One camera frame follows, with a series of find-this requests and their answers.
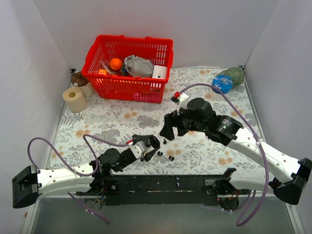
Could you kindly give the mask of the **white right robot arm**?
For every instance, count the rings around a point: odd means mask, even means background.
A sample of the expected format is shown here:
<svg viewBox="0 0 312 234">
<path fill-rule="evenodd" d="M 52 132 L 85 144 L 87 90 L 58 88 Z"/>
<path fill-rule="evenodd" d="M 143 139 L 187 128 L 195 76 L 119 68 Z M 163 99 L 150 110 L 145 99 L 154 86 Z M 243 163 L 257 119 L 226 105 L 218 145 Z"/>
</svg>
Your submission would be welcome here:
<svg viewBox="0 0 312 234">
<path fill-rule="evenodd" d="M 264 167 L 263 172 L 253 173 L 229 168 L 219 181 L 209 186 L 211 190 L 220 195 L 243 189 L 267 191 L 285 203 L 299 203 L 312 170 L 311 160 L 299 160 L 261 142 L 239 121 L 217 115 L 211 104 L 202 98 L 190 100 L 182 93 L 171 100 L 177 104 L 177 109 L 164 116 L 162 137 L 174 140 L 174 128 L 180 137 L 189 131 L 201 132 L 211 141 L 236 150 Z"/>
</svg>

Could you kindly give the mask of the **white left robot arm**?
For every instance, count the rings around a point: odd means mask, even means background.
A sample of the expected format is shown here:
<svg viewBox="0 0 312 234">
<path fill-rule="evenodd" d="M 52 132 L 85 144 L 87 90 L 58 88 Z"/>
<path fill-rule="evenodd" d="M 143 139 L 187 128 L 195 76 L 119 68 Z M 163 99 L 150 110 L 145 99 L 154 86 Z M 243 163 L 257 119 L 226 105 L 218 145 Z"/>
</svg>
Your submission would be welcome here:
<svg viewBox="0 0 312 234">
<path fill-rule="evenodd" d="M 133 135 L 124 144 L 126 150 L 119 152 L 117 147 L 117 144 L 112 144 L 110 149 L 95 160 L 76 167 L 45 170 L 35 165 L 27 166 L 12 179 L 13 208 L 31 206 L 50 195 L 105 193 L 110 188 L 106 180 L 112 178 L 114 172 L 123 172 L 125 167 L 138 159 L 150 161 L 160 149 L 160 142 L 154 135 Z"/>
</svg>

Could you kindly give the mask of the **glossy black earbud charging case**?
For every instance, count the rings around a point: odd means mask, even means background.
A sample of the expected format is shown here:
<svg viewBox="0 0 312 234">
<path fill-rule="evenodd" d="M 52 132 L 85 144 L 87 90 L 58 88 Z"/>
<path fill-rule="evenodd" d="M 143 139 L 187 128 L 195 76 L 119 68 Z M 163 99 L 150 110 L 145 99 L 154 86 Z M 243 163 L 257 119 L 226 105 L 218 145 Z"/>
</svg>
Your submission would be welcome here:
<svg viewBox="0 0 312 234">
<path fill-rule="evenodd" d="M 149 142 L 150 142 L 150 145 L 155 149 L 155 148 L 158 148 L 160 146 L 160 142 L 159 140 L 157 139 L 156 136 L 151 136 L 149 138 Z"/>
</svg>

